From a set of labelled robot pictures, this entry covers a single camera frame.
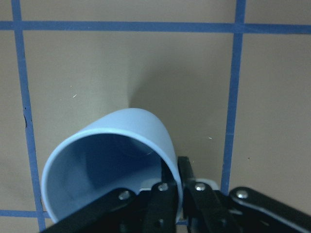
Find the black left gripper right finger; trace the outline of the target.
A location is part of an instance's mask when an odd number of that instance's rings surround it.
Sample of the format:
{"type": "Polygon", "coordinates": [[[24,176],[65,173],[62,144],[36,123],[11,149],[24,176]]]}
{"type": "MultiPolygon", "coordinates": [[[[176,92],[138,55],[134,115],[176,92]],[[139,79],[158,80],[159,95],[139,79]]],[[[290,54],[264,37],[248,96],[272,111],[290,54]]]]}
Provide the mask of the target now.
{"type": "Polygon", "coordinates": [[[188,157],[178,158],[183,214],[190,233],[309,233],[311,217],[249,187],[228,195],[198,181],[188,157]]]}

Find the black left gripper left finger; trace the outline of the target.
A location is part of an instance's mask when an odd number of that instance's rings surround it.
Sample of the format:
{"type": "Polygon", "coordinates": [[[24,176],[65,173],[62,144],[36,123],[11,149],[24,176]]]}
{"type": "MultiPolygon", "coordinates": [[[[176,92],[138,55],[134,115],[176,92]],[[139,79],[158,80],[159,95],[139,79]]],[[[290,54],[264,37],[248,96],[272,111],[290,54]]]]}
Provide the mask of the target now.
{"type": "Polygon", "coordinates": [[[177,184],[168,168],[150,191],[135,194],[117,188],[65,219],[46,233],[174,233],[177,184]]]}

